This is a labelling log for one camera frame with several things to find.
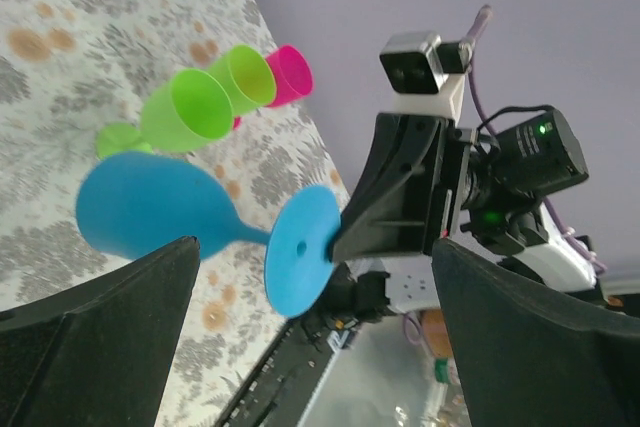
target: floral pattern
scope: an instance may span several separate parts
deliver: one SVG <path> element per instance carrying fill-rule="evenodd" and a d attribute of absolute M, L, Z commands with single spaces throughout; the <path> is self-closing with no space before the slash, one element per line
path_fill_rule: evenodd
<path fill-rule="evenodd" d="M 254 0 L 0 0 L 0 310 L 124 265 L 90 249 L 73 214 L 106 123 L 237 43 L 275 47 Z M 303 105 L 249 114 L 184 156 L 268 229 L 287 199 L 325 184 L 347 194 Z M 203 263 L 157 425 L 209 426 L 283 322 L 264 295 L 264 248 L 237 243 Z"/>

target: table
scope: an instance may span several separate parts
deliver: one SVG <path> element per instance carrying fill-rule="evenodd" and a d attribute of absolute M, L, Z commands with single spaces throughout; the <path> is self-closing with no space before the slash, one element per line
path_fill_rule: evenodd
<path fill-rule="evenodd" d="M 274 49 L 254 0 L 0 0 L 0 310 L 116 269 L 74 221 L 98 130 L 135 122 L 172 73 L 232 45 Z M 325 184 L 347 193 L 302 105 L 262 109 L 184 156 L 268 229 L 284 202 Z M 210 426 L 283 319 L 264 294 L 264 250 L 234 244 L 202 264 L 160 407 L 159 426 Z"/>

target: blue glass stem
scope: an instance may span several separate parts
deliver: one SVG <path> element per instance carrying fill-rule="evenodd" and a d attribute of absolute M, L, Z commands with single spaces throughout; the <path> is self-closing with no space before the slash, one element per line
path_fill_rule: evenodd
<path fill-rule="evenodd" d="M 264 230 L 256 229 L 254 227 L 250 227 L 247 224 L 242 224 L 242 230 L 240 231 L 240 236 L 237 240 L 244 240 L 246 242 L 253 242 L 255 244 L 267 245 L 269 243 L 269 237 L 271 237 L 271 233 L 265 232 Z"/>

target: green cup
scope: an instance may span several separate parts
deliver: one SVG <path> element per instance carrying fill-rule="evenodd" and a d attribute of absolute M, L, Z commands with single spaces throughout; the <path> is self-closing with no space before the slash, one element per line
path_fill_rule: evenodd
<path fill-rule="evenodd" d="M 276 97 L 276 80 L 271 67 L 260 52 L 248 45 L 234 46 L 207 71 L 229 95 L 236 117 L 270 104 Z"/>
<path fill-rule="evenodd" d="M 202 70 L 186 69 L 151 94 L 142 109 L 140 131 L 151 146 L 183 153 L 227 135 L 233 118 L 222 85 Z"/>

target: blue cup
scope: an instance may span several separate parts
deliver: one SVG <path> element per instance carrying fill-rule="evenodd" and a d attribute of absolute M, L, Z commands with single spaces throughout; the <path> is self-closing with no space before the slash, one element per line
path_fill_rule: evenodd
<path fill-rule="evenodd" d="M 243 223 L 229 195 L 204 170 L 143 152 L 112 155 L 80 186 L 80 233 L 94 249 L 135 260 L 182 236 L 200 241 L 200 258 L 231 242 L 267 244 L 269 234 Z"/>

